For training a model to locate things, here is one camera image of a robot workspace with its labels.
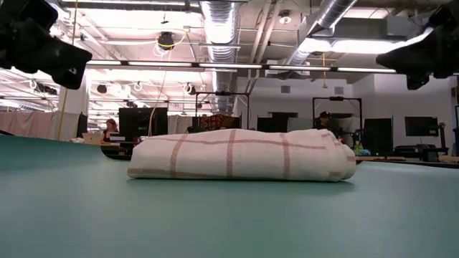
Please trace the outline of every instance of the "plaid towel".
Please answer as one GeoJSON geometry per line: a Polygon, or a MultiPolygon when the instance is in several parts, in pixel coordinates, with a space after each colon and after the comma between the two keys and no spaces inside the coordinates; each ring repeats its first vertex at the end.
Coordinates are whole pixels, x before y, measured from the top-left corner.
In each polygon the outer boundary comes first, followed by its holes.
{"type": "Polygon", "coordinates": [[[132,178],[340,181],[356,170],[352,150],[327,130],[218,130],[148,138],[134,148],[132,178]]]}

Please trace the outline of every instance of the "white wall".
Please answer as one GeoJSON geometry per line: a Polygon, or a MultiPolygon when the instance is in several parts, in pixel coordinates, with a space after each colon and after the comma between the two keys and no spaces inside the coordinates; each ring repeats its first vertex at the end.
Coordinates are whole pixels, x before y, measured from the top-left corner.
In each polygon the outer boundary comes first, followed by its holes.
{"type": "MultiPolygon", "coordinates": [[[[453,114],[450,95],[453,79],[436,80],[418,90],[407,89],[404,75],[370,75],[353,85],[355,97],[362,97],[364,118],[394,117],[394,146],[421,143],[419,137],[407,137],[405,116],[436,116],[445,123],[447,147],[453,144],[453,114]]],[[[440,147],[440,137],[422,137],[422,142],[440,147]]]]}
{"type": "MultiPolygon", "coordinates": [[[[246,79],[238,80],[238,91],[245,90],[246,79]]],[[[348,85],[346,80],[327,80],[328,88],[323,88],[323,80],[286,80],[261,78],[250,96],[251,119],[250,127],[257,128],[257,118],[267,118],[271,112],[298,113],[300,118],[313,117],[313,97],[331,97],[335,96],[334,87],[344,87],[344,97],[352,97],[352,85],[348,85]],[[290,86],[290,94],[280,93],[280,86],[290,86]]],[[[358,110],[348,102],[330,102],[325,100],[316,109],[316,117],[322,111],[331,113],[356,113],[358,110]]],[[[247,107],[237,101],[235,115],[242,113],[242,128],[247,124],[247,107]]]]}

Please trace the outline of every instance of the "desk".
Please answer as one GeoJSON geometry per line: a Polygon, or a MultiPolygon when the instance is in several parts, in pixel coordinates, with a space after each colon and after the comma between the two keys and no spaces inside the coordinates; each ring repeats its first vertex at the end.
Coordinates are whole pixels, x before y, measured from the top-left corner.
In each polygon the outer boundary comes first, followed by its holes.
{"type": "Polygon", "coordinates": [[[0,257],[459,257],[459,173],[133,180],[100,147],[0,136],[0,257]]]}

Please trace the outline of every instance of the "ceiling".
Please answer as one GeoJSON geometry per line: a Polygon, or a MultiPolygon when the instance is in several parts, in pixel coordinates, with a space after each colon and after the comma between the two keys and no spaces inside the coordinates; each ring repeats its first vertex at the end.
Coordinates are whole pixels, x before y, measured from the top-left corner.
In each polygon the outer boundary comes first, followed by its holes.
{"type": "MultiPolygon", "coordinates": [[[[280,8],[290,10],[292,21],[289,24],[275,23],[270,36],[271,45],[267,47],[263,62],[288,57],[297,44],[297,30],[302,17],[315,12],[320,0],[300,1],[283,0],[280,8]]],[[[439,4],[448,1],[388,1],[388,0],[361,0],[352,8],[346,17],[382,19],[389,12],[406,15],[416,9],[424,11],[434,9],[439,4]]],[[[237,62],[248,62],[257,31],[257,18],[265,5],[265,0],[252,0],[243,4],[239,11],[237,62]]],[[[60,12],[59,21],[52,28],[51,34],[71,43],[73,38],[72,13],[74,8],[66,8],[60,12]]],[[[204,22],[201,14],[177,11],[128,11],[112,9],[78,9],[77,26],[75,28],[75,45],[84,48],[93,54],[93,59],[125,59],[125,60],[163,60],[163,61],[198,61],[208,60],[207,48],[200,47],[205,43],[204,22]],[[181,42],[170,53],[159,53],[155,50],[154,42],[161,32],[172,32],[175,42],[181,42]]],[[[310,56],[308,62],[312,65],[322,65],[323,57],[310,56]]],[[[375,55],[372,54],[342,54],[325,53],[326,65],[375,67],[375,55]]],[[[184,92],[187,84],[195,85],[199,90],[212,90],[211,72],[162,72],[136,70],[88,70],[93,80],[92,97],[124,97],[126,87],[131,88],[131,95],[142,100],[159,96],[159,89],[163,85],[161,97],[177,100],[193,100],[194,97],[184,92]],[[97,92],[99,84],[108,85],[108,94],[97,92]]],[[[322,73],[311,73],[311,77],[321,78],[322,73]]],[[[349,79],[350,74],[330,74],[331,79],[349,79]]],[[[35,92],[30,80],[42,82],[60,90],[60,86],[52,82],[50,76],[38,73],[24,74],[18,70],[0,71],[0,95],[32,97],[49,96],[35,92]]],[[[48,110],[57,106],[57,101],[0,101],[2,106],[18,109],[18,104],[30,108],[48,110]]],[[[123,106],[122,102],[92,103],[90,109],[110,110],[123,106]]],[[[193,105],[180,105],[177,110],[192,109],[193,105]]]]}

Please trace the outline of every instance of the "folded towel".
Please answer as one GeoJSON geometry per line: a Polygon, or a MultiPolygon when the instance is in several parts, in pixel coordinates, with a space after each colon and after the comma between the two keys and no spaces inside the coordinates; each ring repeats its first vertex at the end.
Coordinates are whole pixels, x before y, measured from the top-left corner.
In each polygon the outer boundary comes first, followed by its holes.
{"type": "Polygon", "coordinates": [[[217,130],[147,138],[133,150],[132,178],[340,181],[354,152],[327,130],[261,133],[217,130]]]}

